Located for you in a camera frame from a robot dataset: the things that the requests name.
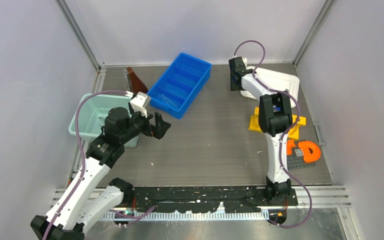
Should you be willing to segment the white plastic tray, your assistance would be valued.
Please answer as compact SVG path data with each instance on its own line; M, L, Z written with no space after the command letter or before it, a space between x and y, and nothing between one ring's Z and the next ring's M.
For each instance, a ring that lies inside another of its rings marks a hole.
M252 73L242 78L241 83L244 88L240 90L242 96L258 101L262 95L273 94L272 90L284 91L293 96L290 104L292 108L296 107L300 86L300 79L297 76L262 67L248 66L247 68L251 69Z

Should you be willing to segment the blue funnel brush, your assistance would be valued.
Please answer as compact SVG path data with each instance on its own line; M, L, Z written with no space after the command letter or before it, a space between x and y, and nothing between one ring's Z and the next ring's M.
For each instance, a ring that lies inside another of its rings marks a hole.
M282 109L281 109L281 107L278 107L278 106L273 106L273 111L274 112L280 112Z

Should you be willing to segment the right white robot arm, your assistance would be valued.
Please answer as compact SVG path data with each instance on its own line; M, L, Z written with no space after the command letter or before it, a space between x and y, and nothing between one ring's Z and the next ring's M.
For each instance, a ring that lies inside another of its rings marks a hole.
M243 57L228 60L230 90L248 91L258 100L258 126L264 133L268 147L268 173L264 199L271 205L279 205L292 192L292 182L283 159L287 157L288 131L293 126L292 96L276 90L257 77Z

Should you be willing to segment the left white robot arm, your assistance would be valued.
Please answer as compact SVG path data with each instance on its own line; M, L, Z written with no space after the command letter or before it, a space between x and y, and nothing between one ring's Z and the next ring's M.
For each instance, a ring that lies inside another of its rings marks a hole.
M117 205L128 207L134 199L133 185L118 177L98 197L87 200L125 152L127 142L140 134L160 140L170 127L159 112L142 115L133 109L112 108L62 197L45 215L32 219L30 226L38 239L83 240L104 214Z

